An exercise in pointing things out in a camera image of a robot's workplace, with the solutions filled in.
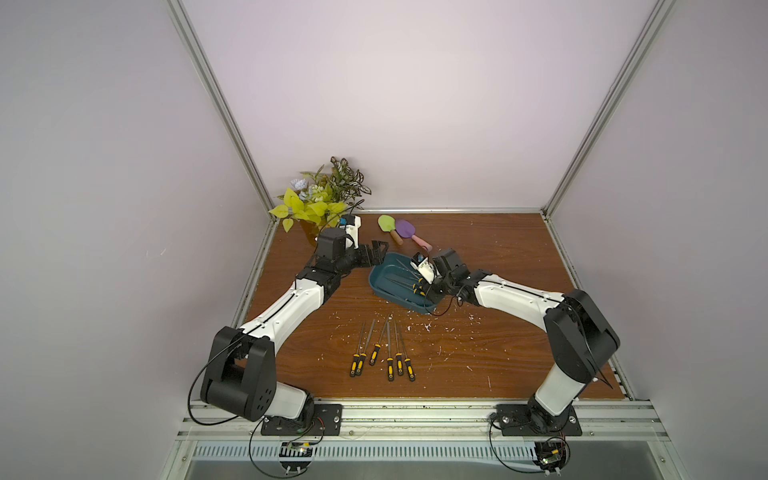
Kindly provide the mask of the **teal plastic storage box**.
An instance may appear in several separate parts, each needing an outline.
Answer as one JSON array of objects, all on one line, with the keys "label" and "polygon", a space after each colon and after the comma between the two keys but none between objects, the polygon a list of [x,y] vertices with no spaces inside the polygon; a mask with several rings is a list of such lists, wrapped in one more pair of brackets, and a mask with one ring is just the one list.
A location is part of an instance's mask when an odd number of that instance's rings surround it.
[{"label": "teal plastic storage box", "polygon": [[387,253],[384,262],[375,266],[369,274],[368,281],[373,292],[380,298],[407,310],[424,315],[434,313],[437,303],[393,282],[394,279],[412,280],[412,277],[399,269],[401,264],[410,265],[410,258],[400,253]]}]

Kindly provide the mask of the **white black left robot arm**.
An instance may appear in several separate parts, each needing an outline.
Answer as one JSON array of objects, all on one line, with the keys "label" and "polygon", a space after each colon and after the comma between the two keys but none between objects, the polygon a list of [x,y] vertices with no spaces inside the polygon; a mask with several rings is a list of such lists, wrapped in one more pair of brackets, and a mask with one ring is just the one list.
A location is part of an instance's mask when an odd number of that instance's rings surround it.
[{"label": "white black left robot arm", "polygon": [[312,395],[277,380],[276,357],[346,276],[383,263],[389,244],[380,240],[362,244],[357,230],[348,224],[322,231],[312,257],[278,300],[241,327],[224,327],[216,333],[209,360],[194,380],[203,402],[249,421],[286,420],[298,429],[312,425]]}]

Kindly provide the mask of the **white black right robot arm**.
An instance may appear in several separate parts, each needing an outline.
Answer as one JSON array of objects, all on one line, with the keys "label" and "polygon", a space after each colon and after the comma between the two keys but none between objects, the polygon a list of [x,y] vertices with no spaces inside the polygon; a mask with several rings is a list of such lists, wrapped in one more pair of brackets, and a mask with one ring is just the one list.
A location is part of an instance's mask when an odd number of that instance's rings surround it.
[{"label": "white black right robot arm", "polygon": [[410,266],[430,300],[451,296],[507,313],[547,334],[554,365],[526,407],[525,425],[536,433],[554,433],[566,426],[573,401],[600,377],[621,345],[618,334],[583,290],[539,290],[483,269],[472,271],[453,249],[432,258],[417,253]]}]

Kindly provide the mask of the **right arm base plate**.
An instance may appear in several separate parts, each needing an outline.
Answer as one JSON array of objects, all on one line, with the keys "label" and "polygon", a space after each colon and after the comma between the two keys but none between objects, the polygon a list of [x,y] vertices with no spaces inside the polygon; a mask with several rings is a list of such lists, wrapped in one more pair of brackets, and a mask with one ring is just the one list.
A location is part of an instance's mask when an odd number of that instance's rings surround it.
[{"label": "right arm base plate", "polygon": [[521,403],[498,404],[490,420],[501,429],[503,436],[553,437],[583,435],[576,411],[572,405],[558,415],[551,415],[541,407]]}]

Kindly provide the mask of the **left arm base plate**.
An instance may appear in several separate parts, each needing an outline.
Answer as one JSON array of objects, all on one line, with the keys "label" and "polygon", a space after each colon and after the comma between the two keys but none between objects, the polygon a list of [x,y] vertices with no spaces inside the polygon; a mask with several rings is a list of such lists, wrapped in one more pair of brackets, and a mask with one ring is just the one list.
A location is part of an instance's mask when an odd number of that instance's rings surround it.
[{"label": "left arm base plate", "polygon": [[313,404],[297,419],[266,417],[260,427],[262,436],[307,437],[338,436],[343,419],[343,405],[338,403]]}]

